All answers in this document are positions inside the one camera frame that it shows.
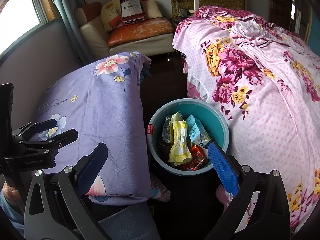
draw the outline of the folded blanket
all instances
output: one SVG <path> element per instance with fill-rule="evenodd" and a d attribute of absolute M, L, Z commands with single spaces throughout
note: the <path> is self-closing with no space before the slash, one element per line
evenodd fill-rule
<path fill-rule="evenodd" d="M 151 60 L 126 52 L 98 60 L 53 83 L 40 100 L 34 122 L 56 119 L 57 126 L 36 135 L 45 141 L 69 129 L 78 140 L 59 150 L 56 166 L 75 165 L 103 142 L 108 159 L 87 193 L 99 204 L 129 205 L 151 196 L 147 145 L 140 101 L 140 73 Z"/>

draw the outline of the sofa leg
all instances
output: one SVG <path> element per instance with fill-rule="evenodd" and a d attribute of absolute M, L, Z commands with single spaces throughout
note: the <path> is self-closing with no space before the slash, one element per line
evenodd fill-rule
<path fill-rule="evenodd" d="M 171 60 L 172 60 L 171 54 L 170 54 L 170 53 L 167 53 L 167 55 L 168 55 L 167 61 L 171 61 Z"/>

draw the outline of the red snack wrapper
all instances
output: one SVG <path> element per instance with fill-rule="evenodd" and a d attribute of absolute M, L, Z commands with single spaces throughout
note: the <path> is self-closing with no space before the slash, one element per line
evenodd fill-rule
<path fill-rule="evenodd" d="M 191 150 L 192 160 L 179 165 L 182 171 L 196 171 L 199 170 L 203 164 L 208 162 L 201 147 L 194 145 Z"/>

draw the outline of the window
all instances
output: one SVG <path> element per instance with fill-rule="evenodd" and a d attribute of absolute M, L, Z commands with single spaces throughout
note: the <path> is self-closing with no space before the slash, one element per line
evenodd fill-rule
<path fill-rule="evenodd" d="M 39 23 L 32 0 L 9 0 L 0 13 L 0 54 Z"/>
<path fill-rule="evenodd" d="M 295 6 L 295 1 L 292 0 L 292 5 L 291 5 L 291 19 L 294 20 L 294 14 L 296 12 L 296 6 Z"/>

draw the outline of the bed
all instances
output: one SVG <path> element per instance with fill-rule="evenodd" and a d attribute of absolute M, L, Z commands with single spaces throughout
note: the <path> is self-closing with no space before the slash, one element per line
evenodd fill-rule
<path fill-rule="evenodd" d="M 260 16 L 217 6 L 180 22 L 173 46 L 185 56 L 188 97 L 225 117 L 228 153 L 255 171 L 280 171 L 294 233 L 320 197 L 320 57 Z"/>

